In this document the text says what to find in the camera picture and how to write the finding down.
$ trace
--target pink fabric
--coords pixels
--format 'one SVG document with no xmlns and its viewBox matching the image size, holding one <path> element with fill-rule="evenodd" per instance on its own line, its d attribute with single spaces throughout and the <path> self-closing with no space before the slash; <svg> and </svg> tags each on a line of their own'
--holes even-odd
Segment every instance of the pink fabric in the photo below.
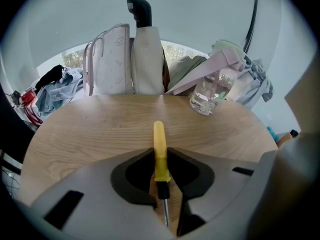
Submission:
<svg viewBox="0 0 320 240">
<path fill-rule="evenodd" d="M 202 77 L 211 75 L 226 67 L 238 71 L 241 66 L 240 62 L 239 56 L 232 47 L 218 51 L 182 78 L 180 82 L 167 91 L 165 95 L 178 95 L 195 86 Z"/>
</svg>

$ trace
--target round wooden tabletop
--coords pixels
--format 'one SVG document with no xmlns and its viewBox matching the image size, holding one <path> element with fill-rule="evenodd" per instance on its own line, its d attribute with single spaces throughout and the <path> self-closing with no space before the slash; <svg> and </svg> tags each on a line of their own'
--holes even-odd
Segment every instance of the round wooden tabletop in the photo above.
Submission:
<svg viewBox="0 0 320 240">
<path fill-rule="evenodd" d="M 30 205 L 87 163 L 152 147 L 155 121 L 164 123 L 168 147 L 253 162 L 277 149 L 262 122 L 236 102 L 224 101 L 213 115 L 203 116 L 182 96 L 90 96 L 55 111 L 37 130 L 22 167 L 20 200 Z M 156 192 L 153 181 L 150 192 Z M 175 231 L 181 193 L 174 183 L 170 192 L 170 228 Z"/>
</svg>

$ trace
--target clear plastic bottle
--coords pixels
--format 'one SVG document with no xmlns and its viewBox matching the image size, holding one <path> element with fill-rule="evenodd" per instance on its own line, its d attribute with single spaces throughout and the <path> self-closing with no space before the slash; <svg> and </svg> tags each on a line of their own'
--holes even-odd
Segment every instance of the clear plastic bottle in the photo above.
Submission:
<svg viewBox="0 0 320 240">
<path fill-rule="evenodd" d="M 212 115 L 214 108 L 225 100 L 237 78 L 238 73 L 229 67 L 204 76 L 191 95 L 191 107 L 204 116 Z"/>
</svg>

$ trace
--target green fabric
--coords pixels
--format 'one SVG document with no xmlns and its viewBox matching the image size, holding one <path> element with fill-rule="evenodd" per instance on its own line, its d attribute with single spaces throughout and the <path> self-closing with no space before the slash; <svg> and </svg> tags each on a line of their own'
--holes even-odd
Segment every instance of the green fabric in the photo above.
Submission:
<svg viewBox="0 0 320 240">
<path fill-rule="evenodd" d="M 189 72 L 206 60 L 207 59 L 205 57 L 199 55 L 194 56 L 194 58 L 184 56 L 176 59 L 169 67 L 170 83 L 168 85 L 168 90 L 174 87 Z"/>
</svg>

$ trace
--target denim clothing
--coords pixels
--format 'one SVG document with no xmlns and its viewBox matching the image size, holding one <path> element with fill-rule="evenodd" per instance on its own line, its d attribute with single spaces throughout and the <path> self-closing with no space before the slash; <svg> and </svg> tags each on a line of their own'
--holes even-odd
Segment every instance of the denim clothing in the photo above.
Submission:
<svg viewBox="0 0 320 240">
<path fill-rule="evenodd" d="M 64 68 L 62 78 L 42 87 L 35 105 L 44 115 L 69 103 L 76 91 L 83 88 L 83 71 L 80 68 Z"/>
</svg>

